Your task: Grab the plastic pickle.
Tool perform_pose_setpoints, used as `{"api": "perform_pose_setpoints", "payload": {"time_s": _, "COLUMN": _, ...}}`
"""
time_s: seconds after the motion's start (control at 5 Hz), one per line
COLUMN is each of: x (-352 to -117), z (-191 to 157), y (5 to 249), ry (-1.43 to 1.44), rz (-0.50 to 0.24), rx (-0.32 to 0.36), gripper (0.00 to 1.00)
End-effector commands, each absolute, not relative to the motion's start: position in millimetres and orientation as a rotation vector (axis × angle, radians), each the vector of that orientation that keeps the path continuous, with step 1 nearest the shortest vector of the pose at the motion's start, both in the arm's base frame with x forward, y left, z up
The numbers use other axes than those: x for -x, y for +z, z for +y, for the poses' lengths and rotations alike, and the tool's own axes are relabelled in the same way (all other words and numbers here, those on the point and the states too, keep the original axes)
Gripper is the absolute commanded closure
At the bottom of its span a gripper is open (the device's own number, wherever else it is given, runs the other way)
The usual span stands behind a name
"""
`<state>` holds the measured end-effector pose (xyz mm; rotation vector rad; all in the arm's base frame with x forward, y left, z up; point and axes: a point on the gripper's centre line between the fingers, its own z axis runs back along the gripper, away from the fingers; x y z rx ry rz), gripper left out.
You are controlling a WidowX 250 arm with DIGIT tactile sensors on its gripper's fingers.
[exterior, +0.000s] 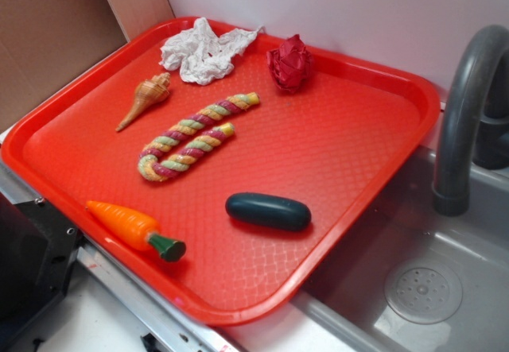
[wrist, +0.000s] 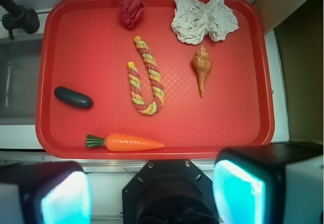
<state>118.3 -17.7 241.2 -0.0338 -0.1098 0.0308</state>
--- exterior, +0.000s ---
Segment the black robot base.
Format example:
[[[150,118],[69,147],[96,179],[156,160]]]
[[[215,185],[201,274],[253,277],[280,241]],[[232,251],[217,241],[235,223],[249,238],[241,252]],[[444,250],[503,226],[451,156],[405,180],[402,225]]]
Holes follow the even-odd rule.
[[[64,298],[79,240],[50,202],[1,198],[2,342]]]

